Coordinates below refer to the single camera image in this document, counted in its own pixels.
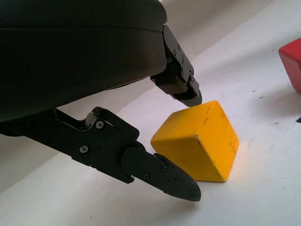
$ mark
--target wooden block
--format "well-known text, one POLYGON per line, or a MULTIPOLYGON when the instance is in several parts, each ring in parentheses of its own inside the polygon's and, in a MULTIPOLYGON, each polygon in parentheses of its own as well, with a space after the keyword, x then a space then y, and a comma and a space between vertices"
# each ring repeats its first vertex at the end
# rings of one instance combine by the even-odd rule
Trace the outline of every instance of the wooden block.
POLYGON ((213 101, 171 114, 151 145, 195 180, 224 182, 239 141, 221 105, 213 101))
POLYGON ((301 39, 281 47, 279 55, 294 89, 301 93, 301 39))

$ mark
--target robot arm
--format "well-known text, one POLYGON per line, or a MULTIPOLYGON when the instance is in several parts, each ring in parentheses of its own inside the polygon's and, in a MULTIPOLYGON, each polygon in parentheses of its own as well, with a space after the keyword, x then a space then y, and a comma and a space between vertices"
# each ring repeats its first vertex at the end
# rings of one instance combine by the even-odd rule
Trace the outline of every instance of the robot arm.
POLYGON ((0 15, 0 133, 36 140, 125 183, 134 176, 200 200, 197 183, 148 153, 139 131, 118 116, 96 107, 78 121, 56 109, 147 77, 186 106, 201 104, 158 0, 11 0, 0 3, 0 15))

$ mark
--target yellow cube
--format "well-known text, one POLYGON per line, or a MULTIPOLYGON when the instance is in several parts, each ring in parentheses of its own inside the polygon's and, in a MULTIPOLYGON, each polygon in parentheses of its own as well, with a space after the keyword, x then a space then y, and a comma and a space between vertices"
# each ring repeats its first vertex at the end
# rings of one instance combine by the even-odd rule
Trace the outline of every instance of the yellow cube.
POLYGON ((238 137, 217 101, 175 112, 151 139, 195 180, 224 182, 238 149, 238 137))

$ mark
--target white table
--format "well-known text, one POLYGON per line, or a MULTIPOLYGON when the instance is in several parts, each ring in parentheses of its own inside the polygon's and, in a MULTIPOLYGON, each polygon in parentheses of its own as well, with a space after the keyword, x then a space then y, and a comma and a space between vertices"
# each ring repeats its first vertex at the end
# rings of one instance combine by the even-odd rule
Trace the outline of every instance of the white table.
MULTIPOLYGON (((192 62, 204 102, 221 103, 240 139, 229 180, 200 182, 201 202, 138 180, 126 185, 24 137, 0 136, 0 225, 300 225, 301 96, 277 53, 301 37, 300 9, 300 0, 274 1, 192 62)), ((155 131, 184 108, 144 80, 61 109, 80 119, 97 105, 136 126, 149 152, 155 131)))

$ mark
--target red block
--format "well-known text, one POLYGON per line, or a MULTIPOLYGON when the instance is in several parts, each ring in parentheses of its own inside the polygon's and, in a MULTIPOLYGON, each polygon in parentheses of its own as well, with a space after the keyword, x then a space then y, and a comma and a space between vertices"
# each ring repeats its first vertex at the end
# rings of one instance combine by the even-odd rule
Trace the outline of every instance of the red block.
POLYGON ((281 47, 279 55, 294 89, 301 94, 301 39, 281 47))

